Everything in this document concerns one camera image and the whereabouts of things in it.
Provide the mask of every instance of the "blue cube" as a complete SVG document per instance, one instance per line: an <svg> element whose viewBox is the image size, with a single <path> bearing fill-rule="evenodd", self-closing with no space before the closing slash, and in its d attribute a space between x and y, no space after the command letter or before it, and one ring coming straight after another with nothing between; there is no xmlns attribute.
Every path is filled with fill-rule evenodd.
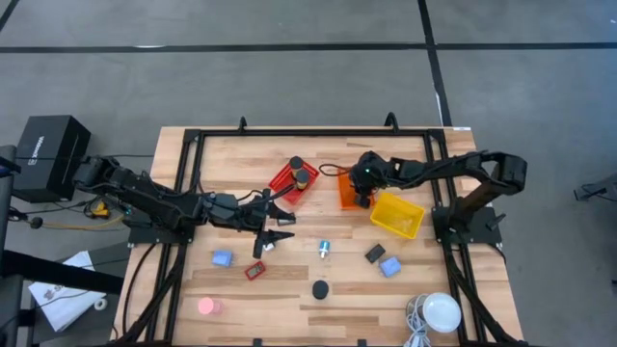
<svg viewBox="0 0 617 347"><path fill-rule="evenodd" d="M384 262L379 264L379 267L382 269L384 276L386 276L387 278L390 278L394 276L394 274L401 271L401 263L398 261L396 256L385 260Z"/></svg>
<svg viewBox="0 0 617 347"><path fill-rule="evenodd" d="M212 264L229 267L231 266L231 258L233 254L230 251L214 251L212 256Z"/></svg>

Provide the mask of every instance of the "wooden table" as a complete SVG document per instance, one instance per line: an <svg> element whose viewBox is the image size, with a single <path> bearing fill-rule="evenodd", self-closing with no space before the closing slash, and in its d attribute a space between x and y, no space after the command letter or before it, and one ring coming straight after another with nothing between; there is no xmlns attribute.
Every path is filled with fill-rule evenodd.
<svg viewBox="0 0 617 347"><path fill-rule="evenodd" d="M468 129L444 131L450 155L475 150ZM174 186L183 133L182 127L163 128L154 156L151 176L169 187ZM437 144L433 147L435 157L439 158ZM374 150L386 159L397 156L426 160L423 142L417 137L207 138L201 183L205 190L241 196L249 190L266 187L293 155L300 155L315 167L325 162L350 166L367 150ZM190 172L187 170L187 182ZM477 186L472 178L457 178L455 183L462 196ZM442 190L447 197L443 182ZM427 210L434 204L429 183L413 190L387 191ZM295 232L296 236L281 241L274 251L264 253L262 261L267 271L254 281L248 281L244 275L244 270L255 263L252 258L255 238L251 233L198 227L186 257L174 345L250 345L258 337L263 338L264 345L356 345L359 338L366 338L369 345L400 346L410 335L405 321L407 302L421 293L449 293L443 252L435 241L430 211L417 239L400 238L372 225L368 210L341 210L336 178L323 175L297 205L291 206L284 200L277 200L277 204L294 211L298 221L295 226L273 228ZM325 259L317 251L321 239L332 241L331 253ZM396 255L403 265L402 271L390 279L380 273L376 263L370 264L364 258L377 243L386 249L385 256ZM142 245L132 250L127 279L147 247ZM481 299L506 332L522 338L503 260L488 246L472 245L469 249ZM129 324L152 295L160 250L161 246L157 246L152 251L138 275L129 304ZM233 266L213 266L211 258L215 250L233 251ZM330 294L323 301L311 295L316 280L325 280L330 285ZM201 316L197 303L204 296L221 300L225 307L223 313ZM119 330L122 307L121 304L116 316ZM474 339L467 301L463 307L469 338ZM167 301L159 313L158 338L162 337L166 314ZM458 343L456 334L429 336L434 346Z"/></svg>

